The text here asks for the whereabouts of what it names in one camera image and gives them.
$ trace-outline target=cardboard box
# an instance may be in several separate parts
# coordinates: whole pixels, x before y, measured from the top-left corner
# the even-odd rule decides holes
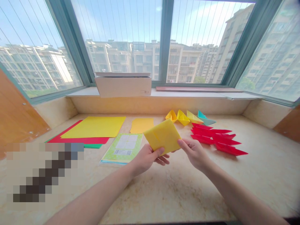
[[[96,72],[95,82],[102,98],[151,95],[150,73]]]

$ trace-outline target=barcode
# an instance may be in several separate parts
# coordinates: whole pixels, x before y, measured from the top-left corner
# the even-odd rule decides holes
[[[119,149],[116,149],[115,152],[114,152],[114,155],[131,155],[131,152],[130,150],[119,150]]]

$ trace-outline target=yellow paper boat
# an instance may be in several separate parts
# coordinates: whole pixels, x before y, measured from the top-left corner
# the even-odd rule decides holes
[[[170,119],[145,131],[144,136],[154,151],[160,147],[165,148],[161,155],[180,149],[177,140],[181,137]]]
[[[203,121],[200,120],[197,116],[195,116],[194,114],[192,114],[190,111],[187,110],[187,117],[190,119],[190,121],[192,123],[198,123],[198,124],[202,124]]]
[[[188,125],[190,123],[189,118],[181,110],[178,110],[177,119],[184,126],[186,126],[186,125]]]
[[[171,119],[171,121],[173,123],[175,123],[175,121],[177,120],[176,114],[174,112],[174,110],[171,110],[168,115],[166,115],[166,119]]]

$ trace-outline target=pixelated area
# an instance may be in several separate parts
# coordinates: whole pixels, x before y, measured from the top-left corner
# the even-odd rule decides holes
[[[14,203],[45,202],[45,194],[52,194],[59,177],[65,177],[67,169],[83,160],[83,143],[14,143],[8,147],[11,151],[7,154],[7,174],[14,183],[19,174],[20,183],[10,186],[12,198],[7,196],[7,200]],[[32,176],[23,177],[24,173]]]

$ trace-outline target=sky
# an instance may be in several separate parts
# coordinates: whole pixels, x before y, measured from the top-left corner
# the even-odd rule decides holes
[[[84,39],[160,40],[161,0],[71,0]],[[171,39],[219,45],[226,21],[251,3],[175,0]],[[0,45],[63,46],[44,0],[0,1]]]

